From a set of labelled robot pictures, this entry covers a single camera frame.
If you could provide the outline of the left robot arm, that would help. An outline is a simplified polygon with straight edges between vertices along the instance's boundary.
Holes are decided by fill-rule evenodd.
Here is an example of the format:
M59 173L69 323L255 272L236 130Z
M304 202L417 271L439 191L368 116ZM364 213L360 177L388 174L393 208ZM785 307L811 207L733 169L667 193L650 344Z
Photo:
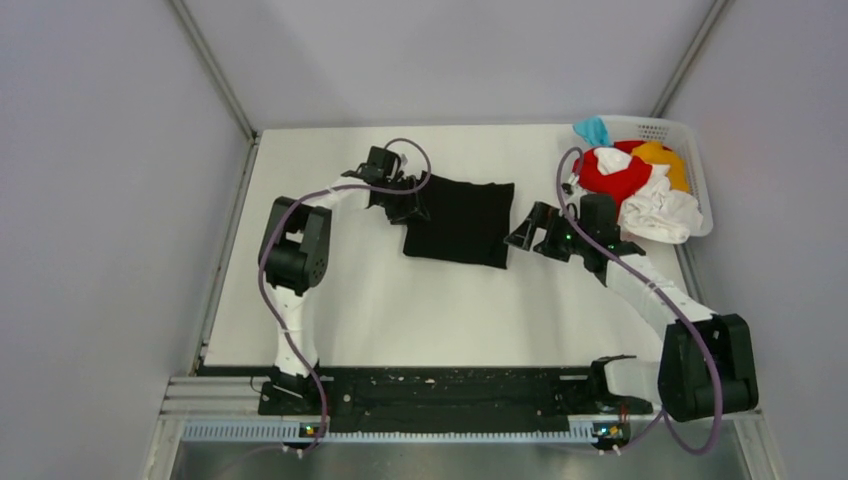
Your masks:
M328 271L333 223L341 215L378 207L392 225L428 219L420 193L432 177L432 164L420 175L405 173L404 165L404 156L390 145L373 146L365 162L326 187L273 201L257 286L276 323L277 352L262 389L261 414L327 412L314 329L306 318L309 292Z

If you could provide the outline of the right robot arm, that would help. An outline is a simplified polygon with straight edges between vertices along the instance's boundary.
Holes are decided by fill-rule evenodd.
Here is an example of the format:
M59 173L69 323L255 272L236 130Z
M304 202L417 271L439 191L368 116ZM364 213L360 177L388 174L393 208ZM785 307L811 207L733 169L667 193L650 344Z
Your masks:
M750 411L759 404L751 332L737 314L721 315L682 291L625 241L606 194L588 194L564 210L543 202L505 238L507 245L567 262L573 257L616 293L662 342L656 361L632 355L593 362L589 404L612 412L626 397L663 407L678 422Z

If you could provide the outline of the black t shirt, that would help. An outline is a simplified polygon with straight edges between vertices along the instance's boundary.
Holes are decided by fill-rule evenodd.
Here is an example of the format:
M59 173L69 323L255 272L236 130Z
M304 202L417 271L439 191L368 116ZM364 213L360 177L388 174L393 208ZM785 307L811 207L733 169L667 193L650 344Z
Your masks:
M405 256L507 268L513 183L474 184L434 175L420 195L429 218L407 224Z

